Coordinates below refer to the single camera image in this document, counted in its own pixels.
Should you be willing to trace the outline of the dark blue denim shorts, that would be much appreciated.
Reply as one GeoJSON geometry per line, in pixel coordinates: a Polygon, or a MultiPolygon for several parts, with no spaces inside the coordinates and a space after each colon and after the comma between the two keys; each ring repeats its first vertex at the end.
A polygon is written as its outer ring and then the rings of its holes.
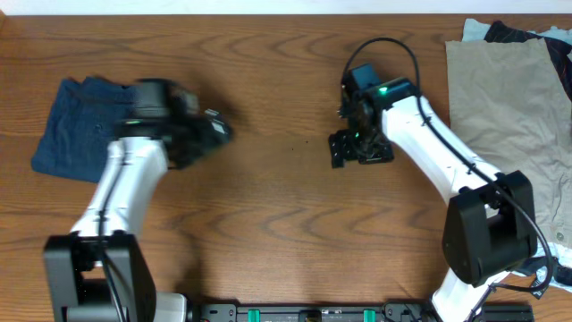
{"type": "Polygon", "coordinates": [[[97,77],[62,80],[31,168],[41,174],[99,182],[114,126],[129,116],[134,100],[133,86],[97,77]]]}

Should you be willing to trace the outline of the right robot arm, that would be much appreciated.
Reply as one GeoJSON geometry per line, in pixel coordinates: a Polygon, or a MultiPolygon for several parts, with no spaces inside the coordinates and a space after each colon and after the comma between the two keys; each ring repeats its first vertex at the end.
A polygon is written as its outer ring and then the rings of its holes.
{"type": "Polygon", "coordinates": [[[533,189],[519,171],[505,174],[480,158],[434,113],[409,80],[341,81],[341,118],[332,134],[332,167],[387,163],[400,148],[447,206],[442,251],[449,270],[423,320],[473,321],[491,291],[537,252],[533,189]]]}

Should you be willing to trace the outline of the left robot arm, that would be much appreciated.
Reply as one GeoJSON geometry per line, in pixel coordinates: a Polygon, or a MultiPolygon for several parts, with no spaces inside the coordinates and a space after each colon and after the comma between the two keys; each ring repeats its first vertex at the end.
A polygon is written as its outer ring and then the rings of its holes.
{"type": "Polygon", "coordinates": [[[231,127],[208,110],[123,120],[116,136],[84,214],[69,233],[46,241],[54,319],[189,321],[184,295],[156,289],[137,235],[162,177],[228,143],[231,127]]]}

